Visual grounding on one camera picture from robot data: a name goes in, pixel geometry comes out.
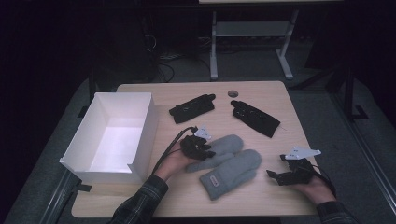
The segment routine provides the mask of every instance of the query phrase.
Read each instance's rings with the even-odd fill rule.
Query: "floor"
[[[165,46],[160,51],[162,60],[158,76],[152,82],[210,81],[209,54],[206,47],[208,40],[202,38],[199,41],[202,51],[193,56],[180,56],[177,49]],[[313,40],[307,36],[295,36],[290,43],[287,59],[294,74],[293,80],[284,78],[276,58],[275,49],[279,47],[282,39],[261,39],[253,45],[249,44],[249,41],[253,41],[251,39],[246,42],[244,40],[243,45],[240,41],[240,39],[220,40],[222,49],[219,51],[217,81],[280,80],[286,87],[292,87],[319,72],[304,67],[313,44]],[[117,73],[114,72],[113,66],[105,66],[101,63],[97,64],[96,69],[95,80],[98,91],[114,91],[122,82],[122,76],[116,77],[116,80],[111,76]],[[361,105],[369,118],[349,122],[339,105],[344,97],[343,89],[336,94],[328,93],[326,84],[329,78],[330,76],[325,77],[303,90],[289,90],[310,146],[323,152],[323,155],[317,157],[318,165],[331,177],[339,192],[338,199],[362,223],[396,223],[394,207],[391,206],[391,198],[386,193],[393,191],[393,186],[396,185],[394,173],[396,164],[392,161],[396,156],[395,129],[376,106],[368,89],[358,80],[355,80],[354,105]],[[82,118],[79,115],[81,109],[87,106],[89,101],[90,85],[89,81],[85,80],[71,98],[35,169],[8,214],[6,223],[106,223],[109,221],[109,218],[76,218],[71,215],[72,204],[79,188],[78,180],[67,175],[59,164],[59,159],[81,123]],[[370,160],[372,157],[383,173],[382,178],[378,178],[378,167]],[[206,221],[221,223],[224,220]],[[241,218],[233,223],[247,221],[283,224],[319,223],[315,216],[282,217],[280,220]],[[159,223],[166,223],[166,220],[161,220]]]

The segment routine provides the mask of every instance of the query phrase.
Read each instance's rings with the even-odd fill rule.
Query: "plaid sleeve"
[[[150,176],[133,197],[117,208],[110,223],[150,223],[166,191],[168,186],[162,179],[156,175]]]
[[[352,216],[339,202],[321,203],[317,206],[323,224],[357,224],[359,221]]]

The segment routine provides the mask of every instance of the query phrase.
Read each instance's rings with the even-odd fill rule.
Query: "white cardboard box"
[[[150,92],[97,92],[60,163],[86,183],[142,184],[157,125]]]

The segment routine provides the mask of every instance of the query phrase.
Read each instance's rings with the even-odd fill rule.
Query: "black device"
[[[212,102],[214,99],[216,99],[215,94],[204,94],[182,105],[176,105],[169,110],[169,113],[174,117],[176,124],[182,123],[215,109]]]
[[[277,174],[276,172],[267,170],[267,174],[276,180],[279,186],[294,185],[294,184],[308,184],[312,177],[315,175],[323,180],[336,197],[336,190],[329,177],[325,177],[314,169],[306,158],[300,160],[286,160],[285,155],[280,155],[282,161],[286,161],[290,168],[290,172]]]
[[[231,101],[233,115],[246,123],[247,126],[270,138],[279,126],[280,121],[242,101]]]
[[[157,161],[157,163],[154,166],[154,169],[152,170],[152,174],[155,173],[155,171],[158,169],[158,167],[160,167],[161,163],[163,162],[163,160],[165,160],[167,156],[175,152],[175,151],[171,152],[170,150],[175,145],[175,143],[181,138],[181,136],[183,136],[183,134],[188,130],[191,130],[192,133],[196,133],[198,131],[198,128],[189,127],[181,131],[171,142],[171,144],[168,146],[165,152],[161,155],[160,159]],[[195,135],[187,135],[183,140],[180,141],[180,146],[183,154],[191,159],[203,161],[206,158],[212,158],[213,156],[216,155],[216,152],[208,151],[210,148],[212,148],[212,146],[206,144],[206,139]]]

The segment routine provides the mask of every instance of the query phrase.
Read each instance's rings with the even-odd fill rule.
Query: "hand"
[[[190,159],[183,154],[181,151],[180,142],[178,141],[171,148],[168,156],[163,160],[160,167],[154,174],[166,181],[169,179],[169,177],[171,177],[171,175],[178,173],[187,165],[195,162],[198,162],[198,160]]]
[[[314,205],[337,201],[329,187],[317,176],[312,177],[308,184],[296,184],[291,187],[299,190]]]

